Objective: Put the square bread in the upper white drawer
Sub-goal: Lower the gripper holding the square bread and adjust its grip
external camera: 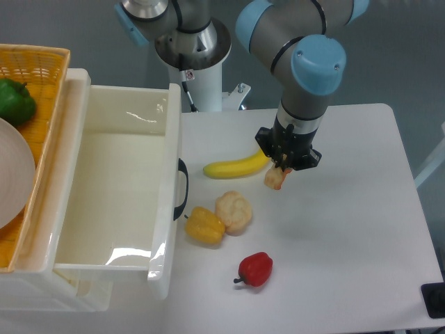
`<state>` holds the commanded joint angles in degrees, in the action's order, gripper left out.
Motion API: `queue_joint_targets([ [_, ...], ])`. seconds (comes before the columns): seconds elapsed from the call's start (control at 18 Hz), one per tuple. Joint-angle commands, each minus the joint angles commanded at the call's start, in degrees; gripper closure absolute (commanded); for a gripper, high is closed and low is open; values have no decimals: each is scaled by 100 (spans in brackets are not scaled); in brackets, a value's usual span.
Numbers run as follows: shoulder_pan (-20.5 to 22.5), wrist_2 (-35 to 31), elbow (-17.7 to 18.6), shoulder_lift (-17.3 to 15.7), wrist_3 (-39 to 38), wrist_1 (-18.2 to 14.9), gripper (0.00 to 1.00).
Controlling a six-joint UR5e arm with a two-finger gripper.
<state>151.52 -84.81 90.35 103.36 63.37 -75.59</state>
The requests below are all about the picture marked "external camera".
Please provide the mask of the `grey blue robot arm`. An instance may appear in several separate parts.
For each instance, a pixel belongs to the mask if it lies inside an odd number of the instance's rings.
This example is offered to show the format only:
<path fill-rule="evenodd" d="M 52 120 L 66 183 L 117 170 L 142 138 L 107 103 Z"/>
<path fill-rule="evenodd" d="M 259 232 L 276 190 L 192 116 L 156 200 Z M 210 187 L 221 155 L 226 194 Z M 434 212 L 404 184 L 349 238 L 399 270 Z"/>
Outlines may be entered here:
<path fill-rule="evenodd" d="M 235 35 L 283 87 L 271 128 L 255 138 L 277 168 L 318 165 L 312 141 L 332 94 L 339 87 L 346 53 L 331 33 L 349 25 L 367 1 L 252 1 L 239 14 Z M 181 86 L 185 111 L 220 111 L 221 66 L 232 47 L 231 33 L 211 15 L 209 1 L 119 1 L 115 13 L 137 45 L 153 42 Z"/>

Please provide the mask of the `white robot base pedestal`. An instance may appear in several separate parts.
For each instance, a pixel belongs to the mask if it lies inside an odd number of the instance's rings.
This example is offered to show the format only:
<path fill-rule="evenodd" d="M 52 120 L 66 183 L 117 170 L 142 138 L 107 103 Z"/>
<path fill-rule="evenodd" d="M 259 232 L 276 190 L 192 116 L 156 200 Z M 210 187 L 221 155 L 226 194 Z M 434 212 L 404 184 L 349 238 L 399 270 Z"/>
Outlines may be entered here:
<path fill-rule="evenodd" d="M 243 101 L 251 90 L 239 83 L 225 92 L 223 63 L 232 48 L 227 27 L 213 18 L 197 33 L 178 29 L 155 41 L 157 56 L 168 69 L 171 83 L 181 88 L 181 110 L 189 112 L 219 112 L 243 110 Z"/>

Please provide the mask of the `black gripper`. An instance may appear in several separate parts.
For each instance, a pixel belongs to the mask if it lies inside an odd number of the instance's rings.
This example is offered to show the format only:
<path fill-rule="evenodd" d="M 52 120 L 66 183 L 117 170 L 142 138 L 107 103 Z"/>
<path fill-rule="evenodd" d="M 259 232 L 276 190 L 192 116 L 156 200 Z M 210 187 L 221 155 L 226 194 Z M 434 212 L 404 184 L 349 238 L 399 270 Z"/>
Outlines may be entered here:
<path fill-rule="evenodd" d="M 295 125 L 289 123 L 284 127 L 276 117 L 271 128 L 259 129 L 255 140 L 276 168 L 304 170 L 317 167 L 322 157 L 312 146 L 316 132 L 315 129 L 308 134 L 299 134 Z"/>

